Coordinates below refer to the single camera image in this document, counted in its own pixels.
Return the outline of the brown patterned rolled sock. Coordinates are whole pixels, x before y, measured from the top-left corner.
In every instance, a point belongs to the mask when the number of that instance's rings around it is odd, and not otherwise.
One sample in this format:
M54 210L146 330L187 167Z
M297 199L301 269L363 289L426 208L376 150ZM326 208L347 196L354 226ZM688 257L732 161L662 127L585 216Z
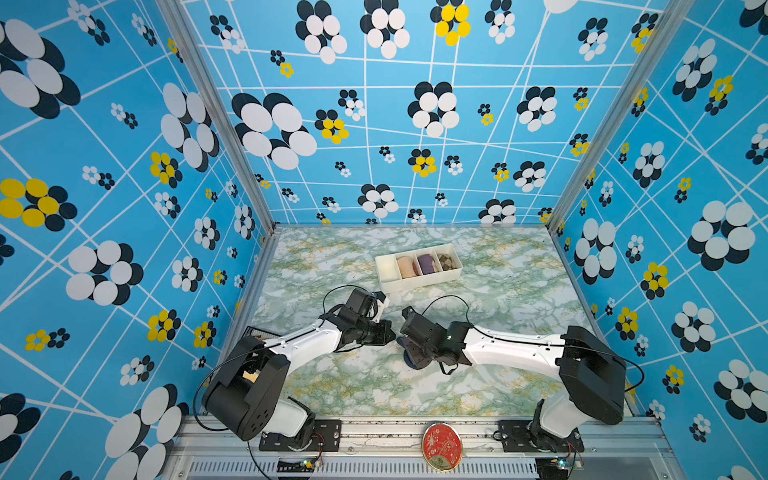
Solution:
M438 262L443 271L451 271L458 268L455 259L451 255L446 253L438 254Z

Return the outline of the green circuit board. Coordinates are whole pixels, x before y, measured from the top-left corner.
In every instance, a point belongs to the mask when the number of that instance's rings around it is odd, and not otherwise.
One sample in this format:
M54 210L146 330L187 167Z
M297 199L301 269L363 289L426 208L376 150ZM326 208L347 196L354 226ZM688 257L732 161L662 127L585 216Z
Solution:
M320 458L303 459L295 461L279 460L276 468L277 473L314 473L319 467L323 465Z
M568 479L570 467L565 459L537 458L537 473L540 479Z

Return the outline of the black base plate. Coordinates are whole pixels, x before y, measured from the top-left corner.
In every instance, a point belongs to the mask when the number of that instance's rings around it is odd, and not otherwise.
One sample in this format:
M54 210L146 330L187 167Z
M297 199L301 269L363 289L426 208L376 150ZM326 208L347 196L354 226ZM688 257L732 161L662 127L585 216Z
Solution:
M263 433L258 449L261 452L337 452L342 426L339 419L316 419L311 430L304 429L294 437Z
M577 429L560 438L535 426L532 420L500 420L493 438L502 444L505 453L567 454L585 450Z

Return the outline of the right green circuit board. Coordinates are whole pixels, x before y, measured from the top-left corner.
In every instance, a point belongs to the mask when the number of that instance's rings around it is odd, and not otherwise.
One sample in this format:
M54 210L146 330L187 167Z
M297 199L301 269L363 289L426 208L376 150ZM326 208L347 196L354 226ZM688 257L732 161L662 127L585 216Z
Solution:
M568 479L570 467L565 459L537 458L537 473L540 479Z

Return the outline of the red round badge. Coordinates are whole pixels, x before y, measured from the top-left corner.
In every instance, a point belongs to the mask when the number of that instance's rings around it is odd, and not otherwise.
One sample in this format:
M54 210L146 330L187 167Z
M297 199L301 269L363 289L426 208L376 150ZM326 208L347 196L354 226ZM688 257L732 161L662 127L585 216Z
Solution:
M428 466L438 472L455 470L463 457L463 443L457 431L442 422L430 424L422 437L422 454Z

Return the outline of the small picture card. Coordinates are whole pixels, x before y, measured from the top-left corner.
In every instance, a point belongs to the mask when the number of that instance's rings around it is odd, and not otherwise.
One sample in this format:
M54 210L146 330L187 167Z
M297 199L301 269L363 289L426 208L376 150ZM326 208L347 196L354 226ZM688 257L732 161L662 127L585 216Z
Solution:
M247 326L245 328L244 333L243 333L244 337L255 337L255 338L260 338L260 339L267 338L269 335L270 335L269 332L265 332L265 331L263 331L261 329L258 329L258 328L252 327L252 326Z

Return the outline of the left green circuit board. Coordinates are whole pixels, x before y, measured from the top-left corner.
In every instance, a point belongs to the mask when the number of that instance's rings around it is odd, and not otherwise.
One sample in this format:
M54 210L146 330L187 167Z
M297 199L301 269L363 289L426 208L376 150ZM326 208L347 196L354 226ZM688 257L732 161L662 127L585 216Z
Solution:
M276 468L277 473L314 473L319 467L323 465L320 458L303 459L295 461L279 460Z

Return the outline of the purple rolled sock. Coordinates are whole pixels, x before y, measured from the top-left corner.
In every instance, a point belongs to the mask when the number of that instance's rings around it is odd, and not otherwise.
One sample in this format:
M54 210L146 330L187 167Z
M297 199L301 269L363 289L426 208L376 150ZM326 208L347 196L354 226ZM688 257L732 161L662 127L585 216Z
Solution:
M437 263L431 254L421 254L417 261L423 275L434 274L438 271Z

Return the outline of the aluminium front rail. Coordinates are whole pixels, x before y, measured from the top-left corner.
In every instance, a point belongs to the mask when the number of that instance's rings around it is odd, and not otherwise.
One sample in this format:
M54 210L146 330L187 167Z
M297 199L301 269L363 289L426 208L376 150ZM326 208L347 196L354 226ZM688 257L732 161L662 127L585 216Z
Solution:
M279 460L310 459L301 452L261 452L257 442L187 423L169 457L164 479L540 479L537 458L561 458L568 479L682 479L685 474L660 424L629 417L617 426L579 428L583 453L505 453L493 438L503 417L447 417L463 443L459 466L438 472L422 454L429 417L344 417L337 452L319 455L314 473L276 472Z

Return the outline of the purple striped sock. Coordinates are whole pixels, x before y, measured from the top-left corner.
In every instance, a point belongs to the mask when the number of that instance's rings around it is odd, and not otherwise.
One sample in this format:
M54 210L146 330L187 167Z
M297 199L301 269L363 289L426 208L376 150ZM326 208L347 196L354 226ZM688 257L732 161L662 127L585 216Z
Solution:
M422 348L411 339L401 336L397 338L397 343L403 348L403 358L406 365L414 370L424 368L424 356Z

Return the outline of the white divided organizer tray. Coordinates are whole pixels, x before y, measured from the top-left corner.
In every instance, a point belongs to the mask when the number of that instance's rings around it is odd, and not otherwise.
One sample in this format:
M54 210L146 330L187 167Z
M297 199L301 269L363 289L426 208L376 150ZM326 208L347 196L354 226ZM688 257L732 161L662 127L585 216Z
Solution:
M385 294L454 281L463 271L451 243L376 256L375 265Z

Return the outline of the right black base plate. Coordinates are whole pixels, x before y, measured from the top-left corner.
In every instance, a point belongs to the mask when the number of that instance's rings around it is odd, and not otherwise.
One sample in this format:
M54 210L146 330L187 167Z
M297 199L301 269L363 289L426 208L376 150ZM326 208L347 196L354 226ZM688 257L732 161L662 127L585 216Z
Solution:
M567 454L585 450L577 429L560 438L535 426L532 420L500 420L493 438L502 444L505 453Z

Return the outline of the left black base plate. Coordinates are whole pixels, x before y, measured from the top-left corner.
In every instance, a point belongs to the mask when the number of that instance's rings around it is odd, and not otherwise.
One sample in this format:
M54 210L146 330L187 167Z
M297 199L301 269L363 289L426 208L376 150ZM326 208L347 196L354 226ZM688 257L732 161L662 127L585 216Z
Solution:
M261 452L337 452L342 426L339 419L316 419L311 430L304 429L294 437L263 433L258 449Z

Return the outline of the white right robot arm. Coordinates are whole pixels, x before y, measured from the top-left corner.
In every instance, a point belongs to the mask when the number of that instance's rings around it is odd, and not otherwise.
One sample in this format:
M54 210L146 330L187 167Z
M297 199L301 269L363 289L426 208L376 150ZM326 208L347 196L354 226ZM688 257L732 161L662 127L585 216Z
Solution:
M528 432L537 443L568 438L585 422L617 425L624 418L626 361L589 330L571 325L563 334L523 335L478 327L465 320L443 327L411 307L398 343L411 368L498 365L543 375L562 384L539 401Z

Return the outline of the pink rolled sock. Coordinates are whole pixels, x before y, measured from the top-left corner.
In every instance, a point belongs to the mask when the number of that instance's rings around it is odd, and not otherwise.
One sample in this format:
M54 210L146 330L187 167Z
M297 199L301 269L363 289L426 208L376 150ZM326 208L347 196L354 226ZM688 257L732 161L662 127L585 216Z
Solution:
M421 275L419 264L412 257L400 256L396 261L402 279L416 278Z

